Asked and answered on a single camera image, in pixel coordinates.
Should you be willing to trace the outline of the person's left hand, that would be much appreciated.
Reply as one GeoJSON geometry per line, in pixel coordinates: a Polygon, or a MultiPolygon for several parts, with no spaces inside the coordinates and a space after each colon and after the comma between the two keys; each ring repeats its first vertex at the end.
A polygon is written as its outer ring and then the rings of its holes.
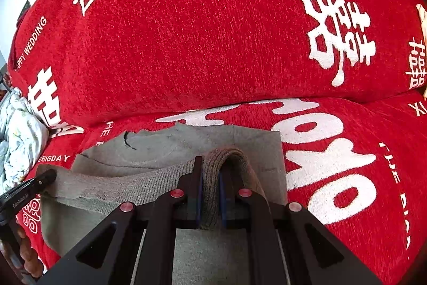
{"type": "Polygon", "coordinates": [[[14,273],[19,277],[20,280],[22,277],[22,270],[25,269],[27,273],[29,273],[33,278],[40,278],[44,273],[44,264],[39,260],[37,252],[32,248],[31,241],[25,233],[25,230],[17,225],[17,234],[21,238],[21,242],[19,245],[19,254],[21,258],[24,260],[24,265],[22,268],[17,268],[12,263],[9,253],[8,246],[1,241],[1,254],[4,256],[8,265],[14,271],[14,273]]]}

